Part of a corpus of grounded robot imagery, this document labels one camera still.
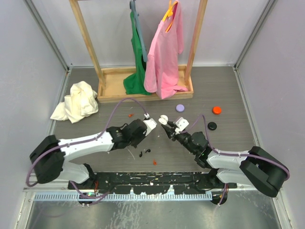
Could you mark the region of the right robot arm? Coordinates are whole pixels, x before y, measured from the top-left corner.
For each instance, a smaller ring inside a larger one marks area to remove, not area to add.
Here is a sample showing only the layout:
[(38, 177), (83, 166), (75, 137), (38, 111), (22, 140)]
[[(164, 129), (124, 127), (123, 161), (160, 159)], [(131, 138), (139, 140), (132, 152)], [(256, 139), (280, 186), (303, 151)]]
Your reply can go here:
[(258, 146), (242, 152), (213, 149), (203, 132), (189, 134), (185, 130), (189, 124), (187, 120), (159, 119), (159, 122), (169, 139), (178, 141), (194, 155), (197, 165), (211, 170), (209, 182), (215, 188), (238, 183), (253, 186), (264, 195), (275, 198), (290, 177), (286, 166)]

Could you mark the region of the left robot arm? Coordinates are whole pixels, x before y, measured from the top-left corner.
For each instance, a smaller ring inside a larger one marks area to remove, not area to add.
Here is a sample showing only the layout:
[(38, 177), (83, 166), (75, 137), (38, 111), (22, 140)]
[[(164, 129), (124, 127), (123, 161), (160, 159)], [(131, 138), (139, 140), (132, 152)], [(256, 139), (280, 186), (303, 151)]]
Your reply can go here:
[(130, 124), (112, 126), (103, 132), (74, 139), (57, 139), (49, 135), (30, 154), (31, 171), (35, 173), (38, 184), (61, 179), (90, 189), (96, 179), (91, 166), (86, 163), (78, 165), (72, 160), (93, 153), (137, 147), (155, 127), (152, 118), (136, 119)]

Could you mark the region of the purple earbud case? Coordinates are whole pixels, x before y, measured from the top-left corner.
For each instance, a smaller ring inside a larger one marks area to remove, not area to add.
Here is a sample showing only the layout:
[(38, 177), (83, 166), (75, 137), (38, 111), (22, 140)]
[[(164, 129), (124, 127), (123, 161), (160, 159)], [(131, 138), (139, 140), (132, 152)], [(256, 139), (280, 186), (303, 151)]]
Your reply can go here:
[(177, 112), (181, 113), (185, 110), (185, 107), (183, 104), (178, 104), (175, 109)]

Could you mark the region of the white earbud case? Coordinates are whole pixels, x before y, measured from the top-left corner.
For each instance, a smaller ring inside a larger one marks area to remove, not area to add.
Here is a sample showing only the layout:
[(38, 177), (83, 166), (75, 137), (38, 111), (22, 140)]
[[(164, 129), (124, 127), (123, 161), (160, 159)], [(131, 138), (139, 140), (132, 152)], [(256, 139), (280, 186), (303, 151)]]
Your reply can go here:
[(160, 118), (158, 119), (159, 123), (162, 125), (167, 125), (168, 124), (168, 116), (166, 115), (161, 115)]

